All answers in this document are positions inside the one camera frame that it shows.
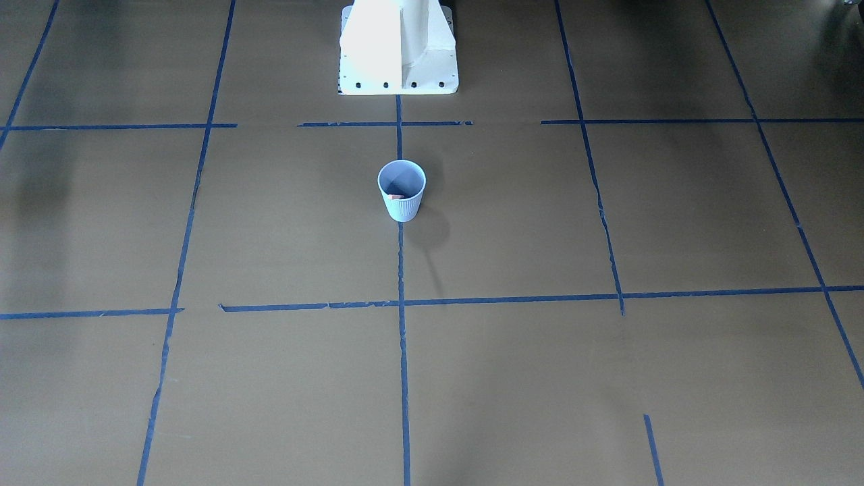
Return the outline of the blue ribbed cup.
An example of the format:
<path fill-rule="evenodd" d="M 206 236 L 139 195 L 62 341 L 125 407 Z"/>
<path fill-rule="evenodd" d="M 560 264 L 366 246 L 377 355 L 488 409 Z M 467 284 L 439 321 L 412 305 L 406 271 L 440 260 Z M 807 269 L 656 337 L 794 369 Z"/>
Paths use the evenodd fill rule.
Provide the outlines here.
<path fill-rule="evenodd" d="M 377 187 L 394 221 L 406 223 L 416 217 L 427 182 L 423 168 L 410 160 L 394 160 L 379 170 Z"/>

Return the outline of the white pedestal base plate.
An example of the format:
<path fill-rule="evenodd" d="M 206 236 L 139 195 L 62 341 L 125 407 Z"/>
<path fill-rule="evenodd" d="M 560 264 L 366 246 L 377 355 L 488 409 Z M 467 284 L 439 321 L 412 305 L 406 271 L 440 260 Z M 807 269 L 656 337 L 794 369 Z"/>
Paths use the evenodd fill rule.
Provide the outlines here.
<path fill-rule="evenodd" d="M 458 91 L 454 13 L 440 1 L 355 1 L 342 9 L 339 43 L 341 95 Z"/>

